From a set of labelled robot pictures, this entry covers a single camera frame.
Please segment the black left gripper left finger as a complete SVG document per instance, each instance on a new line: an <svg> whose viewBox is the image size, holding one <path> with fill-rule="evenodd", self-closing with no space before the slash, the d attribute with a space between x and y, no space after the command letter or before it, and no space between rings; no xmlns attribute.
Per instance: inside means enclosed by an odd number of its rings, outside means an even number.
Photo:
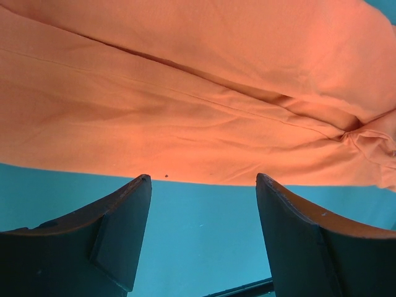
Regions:
<svg viewBox="0 0 396 297"><path fill-rule="evenodd" d="M1 233L2 296L126 296L134 288L152 181L117 191L36 228Z"/></svg>

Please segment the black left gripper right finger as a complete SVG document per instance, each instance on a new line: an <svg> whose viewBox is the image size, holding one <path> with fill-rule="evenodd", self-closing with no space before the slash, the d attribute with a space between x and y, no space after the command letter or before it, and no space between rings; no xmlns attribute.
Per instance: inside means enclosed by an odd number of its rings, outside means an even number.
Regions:
<svg viewBox="0 0 396 297"><path fill-rule="evenodd" d="M337 215L256 177L276 296L395 296L395 232Z"/></svg>

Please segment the orange t shirt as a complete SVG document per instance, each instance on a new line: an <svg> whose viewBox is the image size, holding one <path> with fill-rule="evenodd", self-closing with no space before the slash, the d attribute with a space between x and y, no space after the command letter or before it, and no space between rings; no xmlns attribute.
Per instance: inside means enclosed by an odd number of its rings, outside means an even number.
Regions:
<svg viewBox="0 0 396 297"><path fill-rule="evenodd" d="M364 1L2 1L1 162L395 189L395 27Z"/></svg>

